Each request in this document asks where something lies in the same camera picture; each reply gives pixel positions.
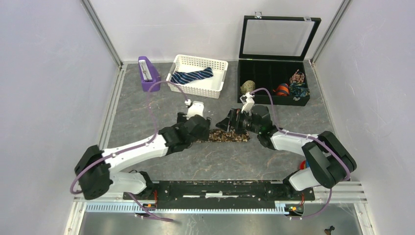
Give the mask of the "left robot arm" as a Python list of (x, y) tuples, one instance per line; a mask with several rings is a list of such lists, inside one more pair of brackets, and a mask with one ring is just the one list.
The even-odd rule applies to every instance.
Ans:
[(131, 144), (103, 150), (92, 145), (74, 168), (76, 177), (70, 191), (82, 194), (86, 200), (97, 199), (107, 192), (130, 192), (141, 199), (149, 199), (154, 187), (147, 174), (127, 173), (124, 169), (149, 159), (182, 152), (197, 140), (207, 140), (210, 124), (210, 118), (195, 115)]

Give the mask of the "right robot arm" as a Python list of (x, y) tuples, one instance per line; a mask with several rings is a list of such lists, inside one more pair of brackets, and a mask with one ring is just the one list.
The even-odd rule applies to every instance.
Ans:
[(357, 168), (356, 161), (332, 132), (305, 135), (278, 128), (271, 120), (268, 107), (263, 105), (254, 106), (250, 112), (231, 109), (216, 127), (238, 134), (252, 132), (265, 148), (304, 156), (308, 167), (287, 176), (282, 187), (283, 195), (289, 200), (297, 199), (306, 188), (333, 188), (348, 180)]

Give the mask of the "brown floral tie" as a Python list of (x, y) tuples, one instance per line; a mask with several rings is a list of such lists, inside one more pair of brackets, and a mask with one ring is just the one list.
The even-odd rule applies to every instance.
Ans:
[(222, 129), (212, 129), (207, 140), (196, 140), (195, 142), (248, 142), (250, 139), (248, 133), (237, 134), (234, 131), (225, 132)]

